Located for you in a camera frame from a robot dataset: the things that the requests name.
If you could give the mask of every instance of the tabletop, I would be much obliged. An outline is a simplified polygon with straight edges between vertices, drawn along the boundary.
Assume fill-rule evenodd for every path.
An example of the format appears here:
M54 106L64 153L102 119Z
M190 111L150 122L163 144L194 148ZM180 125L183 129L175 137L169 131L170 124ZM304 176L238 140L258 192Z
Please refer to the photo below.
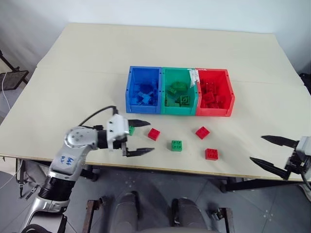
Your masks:
M231 117L127 114L130 65L228 69L236 97ZM284 167L292 149L260 136L299 140L311 133L309 93L271 34L69 24L1 124L0 155L52 160L65 132L107 105L151 123L128 138L129 149L155 150L132 158L91 151L88 164L279 179L249 157ZM88 125L109 117L100 113ZM195 135L201 126L211 131L203 140ZM157 141L147 137L151 128L161 131ZM183 141L182 152L170 151L172 140ZM218 149L220 159L205 160L206 148Z

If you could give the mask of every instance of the gray floor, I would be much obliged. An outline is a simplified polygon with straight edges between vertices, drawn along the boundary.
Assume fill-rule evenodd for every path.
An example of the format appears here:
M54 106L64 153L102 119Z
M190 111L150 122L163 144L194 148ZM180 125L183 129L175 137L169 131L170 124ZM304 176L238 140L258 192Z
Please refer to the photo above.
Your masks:
M0 172L0 185L10 176ZM237 233L309 233L311 203L297 186L265 188L254 191L221 193L215 180L185 174L120 169L103 170L97 182L80 178L71 195L66 211L68 232L81 232L86 213L86 201L106 195L118 199L128 191L139 193L142 218L139 229L169 226L168 215L173 198L187 197L201 208L209 229L225 232L223 221L211 221L207 209L230 207ZM18 186L13 179L0 190L0 232L18 232L31 200L18 198ZM92 233L105 232L107 225L95 212Z

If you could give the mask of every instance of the wire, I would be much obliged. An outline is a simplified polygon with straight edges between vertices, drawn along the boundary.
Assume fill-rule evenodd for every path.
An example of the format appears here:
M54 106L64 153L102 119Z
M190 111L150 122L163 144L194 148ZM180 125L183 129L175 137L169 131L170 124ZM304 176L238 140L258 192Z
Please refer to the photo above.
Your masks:
M304 172L301 173L301 178L303 182L305 183L306 187L308 187L308 189L311 191L311 185L309 184Z
M84 123L86 123L88 120L90 120L93 116L95 116L96 114L104 111L104 110L107 110L109 108L112 108L113 109L113 114L117 114L118 113L118 110L117 110L117 107L116 106L113 106L113 105L110 105L110 106L107 106L107 107L104 107L100 110L98 110L97 112L94 112L92 115L90 115L88 118L86 118L84 121L82 121L79 126L82 126Z
M5 79L7 73L8 73L8 72L5 73L5 75L4 75L3 79L2 79L2 84L1 84L1 88L2 88L2 89L1 89L1 91L2 91L2 93L3 93L3 95L4 95L4 98L5 98L5 100L6 100L6 103L7 103L8 106L9 106L9 110L11 110L9 101L8 101L8 99L7 99L7 97L6 97L5 93L4 93L4 90L3 90L3 83L4 83L4 79Z
M3 187L5 187L15 176L16 174L19 172L19 170L21 169L21 166L23 165L23 160L21 160L20 162L20 166L18 168L18 170L16 171L16 173L4 184L0 187L0 189L2 189Z

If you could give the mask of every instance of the black cord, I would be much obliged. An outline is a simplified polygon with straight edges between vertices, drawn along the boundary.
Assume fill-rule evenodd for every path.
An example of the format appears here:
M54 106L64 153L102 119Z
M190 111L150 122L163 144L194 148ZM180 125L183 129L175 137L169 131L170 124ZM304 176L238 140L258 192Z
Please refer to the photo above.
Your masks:
M306 187L308 187L308 189L311 191L311 185L309 184L304 172L301 173L301 178L303 182L305 183Z
M88 120L90 120L93 116L95 116L96 114L104 111L104 110L107 110L109 108L112 108L113 109L113 115L114 114L118 114L118 110L117 110L117 107L116 106L113 106L113 105L110 105L110 106L107 106L107 107L104 107L100 110L98 110L97 112L94 112L92 115L90 115L88 118L86 118L84 121L82 121L79 126L82 126L84 123L86 123Z

